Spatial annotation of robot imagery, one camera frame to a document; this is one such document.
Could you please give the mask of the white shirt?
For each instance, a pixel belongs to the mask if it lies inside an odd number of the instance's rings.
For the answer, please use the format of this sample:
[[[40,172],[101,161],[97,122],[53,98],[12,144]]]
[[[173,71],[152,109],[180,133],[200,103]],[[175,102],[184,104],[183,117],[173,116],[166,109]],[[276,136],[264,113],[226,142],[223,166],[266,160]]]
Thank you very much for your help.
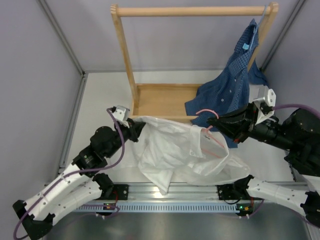
[[[204,127],[152,116],[145,122],[138,142],[127,141],[117,169],[135,168],[162,194],[167,194],[172,176],[198,186],[232,184],[250,174],[250,167],[231,153],[225,137]]]

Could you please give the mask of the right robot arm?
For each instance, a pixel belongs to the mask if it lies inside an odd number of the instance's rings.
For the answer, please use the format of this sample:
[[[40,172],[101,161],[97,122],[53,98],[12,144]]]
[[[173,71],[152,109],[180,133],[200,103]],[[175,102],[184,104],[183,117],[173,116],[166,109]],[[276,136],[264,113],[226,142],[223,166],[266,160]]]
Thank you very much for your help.
[[[308,183],[295,190],[260,180],[251,174],[233,183],[218,185],[221,200],[267,200],[289,208],[310,224],[320,226],[320,114],[302,104],[269,106],[249,103],[207,123],[242,143],[248,138],[287,151],[284,160]]]

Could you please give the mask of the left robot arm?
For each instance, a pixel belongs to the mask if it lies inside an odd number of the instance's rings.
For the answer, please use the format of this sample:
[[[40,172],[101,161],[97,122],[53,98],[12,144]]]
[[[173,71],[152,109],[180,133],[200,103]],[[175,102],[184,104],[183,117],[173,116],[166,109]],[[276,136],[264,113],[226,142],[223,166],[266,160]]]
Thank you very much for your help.
[[[17,200],[12,207],[27,237],[39,240],[78,207],[92,200],[112,199],[114,183],[102,169],[127,140],[137,142],[144,127],[145,122],[128,119],[128,126],[116,122],[114,128],[98,128],[90,144],[54,181],[35,196]]]

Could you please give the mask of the blue checkered shirt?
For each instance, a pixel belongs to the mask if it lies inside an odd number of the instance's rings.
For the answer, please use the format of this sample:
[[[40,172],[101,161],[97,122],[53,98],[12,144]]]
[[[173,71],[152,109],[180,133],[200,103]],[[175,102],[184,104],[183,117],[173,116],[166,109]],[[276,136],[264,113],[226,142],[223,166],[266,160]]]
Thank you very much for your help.
[[[219,116],[238,110],[249,103],[250,84],[269,85],[256,62],[248,69],[253,52],[259,45],[258,29],[259,25],[252,19],[220,75],[201,85],[195,98],[184,104],[187,116],[195,116],[203,109],[213,110]]]

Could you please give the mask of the wooden clothes rack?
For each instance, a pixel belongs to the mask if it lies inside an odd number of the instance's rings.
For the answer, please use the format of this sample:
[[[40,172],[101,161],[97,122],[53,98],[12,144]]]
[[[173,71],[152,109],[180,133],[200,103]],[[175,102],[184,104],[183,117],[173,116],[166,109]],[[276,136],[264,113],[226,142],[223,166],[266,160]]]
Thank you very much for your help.
[[[154,116],[181,123],[195,119],[185,111],[185,102],[196,95],[199,84],[139,83],[134,72],[127,47],[122,17],[233,17],[261,16],[258,42],[262,44],[277,16],[279,4],[268,6],[206,6],[206,7],[119,7],[113,4],[110,13],[121,49],[125,70],[132,94],[131,117]]]

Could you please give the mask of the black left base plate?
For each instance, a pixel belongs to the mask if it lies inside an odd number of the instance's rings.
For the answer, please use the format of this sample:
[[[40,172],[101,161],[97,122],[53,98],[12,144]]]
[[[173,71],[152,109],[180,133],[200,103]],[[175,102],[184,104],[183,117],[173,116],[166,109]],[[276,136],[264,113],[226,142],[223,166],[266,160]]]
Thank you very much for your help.
[[[126,201],[129,196],[128,184],[115,184],[113,187],[113,195],[115,200]]]

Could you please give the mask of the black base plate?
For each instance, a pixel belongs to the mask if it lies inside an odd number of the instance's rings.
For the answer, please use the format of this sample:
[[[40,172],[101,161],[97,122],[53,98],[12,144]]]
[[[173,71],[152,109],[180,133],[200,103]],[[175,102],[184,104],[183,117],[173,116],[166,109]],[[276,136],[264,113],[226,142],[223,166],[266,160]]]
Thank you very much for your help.
[[[115,200],[126,201],[129,196],[128,184],[115,184],[113,187],[113,195]]]
[[[216,188],[219,200],[234,202],[239,200],[232,184],[217,185]]]

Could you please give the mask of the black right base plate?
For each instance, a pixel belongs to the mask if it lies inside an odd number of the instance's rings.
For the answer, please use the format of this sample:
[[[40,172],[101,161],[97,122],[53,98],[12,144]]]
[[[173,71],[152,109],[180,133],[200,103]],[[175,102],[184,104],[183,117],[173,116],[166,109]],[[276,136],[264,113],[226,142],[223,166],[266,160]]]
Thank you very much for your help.
[[[234,202],[239,200],[232,184],[217,185],[216,188],[219,200]]]

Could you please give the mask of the aluminium mounting rail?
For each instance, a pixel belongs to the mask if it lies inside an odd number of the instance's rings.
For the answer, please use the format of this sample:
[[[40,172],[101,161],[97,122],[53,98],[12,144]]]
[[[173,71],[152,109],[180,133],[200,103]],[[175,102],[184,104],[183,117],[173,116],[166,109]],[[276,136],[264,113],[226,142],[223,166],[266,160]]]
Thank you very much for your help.
[[[56,186],[50,185],[42,194],[45,201],[52,204],[66,203],[86,204],[90,201],[114,201],[113,188],[115,184],[129,185],[127,201],[218,201],[216,186],[195,186],[176,182],[169,186],[166,194],[161,194],[159,188],[152,183],[132,182],[113,183],[100,187],[94,181],[71,184],[60,182]]]

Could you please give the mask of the left aluminium frame post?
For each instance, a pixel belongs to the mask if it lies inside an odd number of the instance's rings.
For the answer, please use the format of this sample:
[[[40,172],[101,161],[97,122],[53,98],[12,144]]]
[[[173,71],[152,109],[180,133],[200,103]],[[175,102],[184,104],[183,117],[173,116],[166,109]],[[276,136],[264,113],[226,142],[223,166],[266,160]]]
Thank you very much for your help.
[[[76,57],[75,52],[73,51],[69,41],[67,40],[65,33],[63,32],[60,24],[58,23],[55,15],[54,15],[53,11],[51,10],[47,1],[46,0],[37,0],[37,3],[39,4],[40,8],[44,12],[51,27],[55,31],[55,34],[57,35],[61,45],[63,46],[63,48],[67,52],[72,64],[76,68],[77,72],[80,74],[79,90],[77,92],[75,103],[74,103],[73,110],[72,110],[72,116],[74,116],[76,118],[78,115],[78,112],[79,112],[81,99],[82,99],[82,95],[83,95],[83,91],[84,91],[84,81],[85,81],[84,79],[85,79],[86,73],[85,73],[83,67],[81,66],[78,58]]]

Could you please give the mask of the aluminium frame post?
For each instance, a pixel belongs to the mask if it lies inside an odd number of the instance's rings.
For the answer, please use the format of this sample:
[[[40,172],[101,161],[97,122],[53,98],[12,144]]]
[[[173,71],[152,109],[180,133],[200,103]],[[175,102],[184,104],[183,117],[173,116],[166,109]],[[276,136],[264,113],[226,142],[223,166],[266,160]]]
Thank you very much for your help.
[[[85,81],[84,79],[85,79],[86,73],[85,73],[83,67],[81,66],[78,58],[76,57],[75,52],[73,51],[69,41],[67,40],[65,33],[63,32],[60,24],[58,23],[55,15],[54,15],[53,11],[51,10],[47,1],[46,0],[37,0],[37,3],[39,4],[40,8],[44,12],[51,27],[55,31],[55,34],[57,35],[61,45],[63,46],[63,48],[67,52],[72,64],[76,68],[77,72],[80,74],[79,90],[77,92],[75,103],[74,103],[73,110],[72,110],[72,116],[74,116],[76,118],[78,115],[78,112],[79,112],[81,99],[82,99],[82,95],[83,95],[83,91],[84,91],[84,81]]]
[[[314,23],[318,20],[318,0],[299,0],[277,39],[265,67],[269,86],[276,94],[276,104],[302,104],[318,107],[313,88],[317,40]]]

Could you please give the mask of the right aluminium frame post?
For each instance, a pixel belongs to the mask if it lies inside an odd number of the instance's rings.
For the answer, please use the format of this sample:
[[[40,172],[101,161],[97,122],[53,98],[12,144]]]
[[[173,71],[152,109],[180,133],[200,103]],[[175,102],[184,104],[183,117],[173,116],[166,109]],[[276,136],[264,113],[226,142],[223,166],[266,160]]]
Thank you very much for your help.
[[[317,40],[314,23],[318,20],[318,0],[299,0],[277,39],[265,67],[269,86],[276,94],[276,104],[302,104],[318,107],[313,88]]]

